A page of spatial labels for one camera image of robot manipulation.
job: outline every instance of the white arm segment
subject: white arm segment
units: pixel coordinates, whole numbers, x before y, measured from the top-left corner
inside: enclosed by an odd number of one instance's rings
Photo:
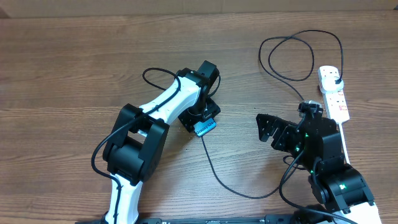
[[[120,201],[118,205],[118,223],[117,224],[134,224],[138,219],[138,199],[141,193],[142,182],[140,181],[136,186],[132,186],[130,181],[121,177],[120,175],[113,175],[116,177],[122,185],[122,191],[120,194]],[[112,180],[112,196],[111,205],[109,211],[105,216],[105,220],[109,224],[114,223],[114,209],[116,205],[116,199],[118,198],[117,183]]]
[[[343,125],[338,123],[338,129],[340,131],[340,136],[341,136],[341,142],[343,143],[343,151],[344,151],[344,156],[346,158],[346,163],[349,163],[349,158],[348,158],[348,152],[347,152],[347,146],[346,146],[346,139],[344,138],[344,132],[343,132]]]
[[[377,209],[376,204],[370,206],[369,203],[361,203],[359,205],[355,205],[349,208],[351,213],[344,214],[343,211],[338,211],[333,214],[339,215],[349,220],[352,220],[358,224],[381,224],[379,210]],[[335,222],[337,224],[347,224],[348,222],[335,218]],[[323,221],[319,224],[330,224],[330,222]]]
[[[193,106],[199,97],[200,87],[192,80],[179,77],[181,82],[181,90],[165,105],[150,114],[155,119],[163,119],[165,123],[171,124],[173,121],[187,108]],[[174,80],[173,84],[166,89],[160,96],[151,102],[141,105],[142,112],[147,112],[153,109],[155,106],[161,104],[169,96],[171,96],[178,87],[177,80]]]

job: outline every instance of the blue label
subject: blue label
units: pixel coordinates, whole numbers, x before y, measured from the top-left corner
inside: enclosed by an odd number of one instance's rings
[[[197,136],[202,137],[216,126],[216,121],[214,121],[213,118],[210,118],[205,122],[197,122],[197,124],[195,124],[193,128]]]

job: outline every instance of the power socket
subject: power socket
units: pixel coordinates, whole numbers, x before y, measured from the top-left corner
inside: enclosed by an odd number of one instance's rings
[[[349,120],[346,98],[344,96],[344,83],[336,84],[335,80],[340,77],[338,69],[333,66],[322,66],[318,69],[319,88],[325,102],[326,115],[329,119],[334,119],[338,124],[341,143],[343,145],[344,156],[349,164],[349,158],[346,147],[346,140],[343,133],[342,124]]]
[[[339,77],[340,74],[336,67],[329,65],[320,67],[318,69],[318,78],[321,91],[323,87],[322,83],[324,84],[331,80],[334,82]],[[336,91],[327,91],[326,93],[322,91],[322,95],[323,101],[325,102],[327,117],[341,124],[349,120],[349,114],[343,89],[338,90],[339,88],[340,86]]]

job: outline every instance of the plug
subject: plug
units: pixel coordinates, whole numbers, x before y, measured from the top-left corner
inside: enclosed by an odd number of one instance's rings
[[[325,65],[318,69],[319,87],[322,93],[335,93],[344,88],[344,81],[340,80],[338,69]]]

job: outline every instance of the wood grain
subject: wood grain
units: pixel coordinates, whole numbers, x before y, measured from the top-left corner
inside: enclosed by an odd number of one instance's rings
[[[397,0],[0,0],[13,19],[237,12],[393,10]]]
[[[345,92],[351,120],[344,125],[352,165],[366,178],[383,223],[398,222],[398,13],[301,12],[205,16],[86,17],[0,20],[0,223],[73,223],[99,218],[111,182],[90,166],[94,147],[126,103],[139,106],[160,91],[144,83],[147,67],[172,71],[215,63],[223,77],[213,99],[218,126],[205,136],[221,180],[249,195],[270,192],[286,169],[282,152],[260,142],[255,117],[269,113],[298,121],[295,93],[259,68],[262,40],[304,29],[335,33],[345,53]],[[338,44],[303,34],[315,68],[340,66]],[[275,42],[264,46],[264,56]],[[310,52],[288,42],[274,68],[304,77]],[[162,86],[172,79],[148,76]],[[322,101],[318,78],[293,85]],[[106,164],[98,158],[99,166]],[[301,205],[315,203],[307,173],[284,189]],[[258,217],[294,209],[275,194],[249,200],[223,189],[201,141],[179,122],[169,131],[162,160],[145,183],[143,217]]]

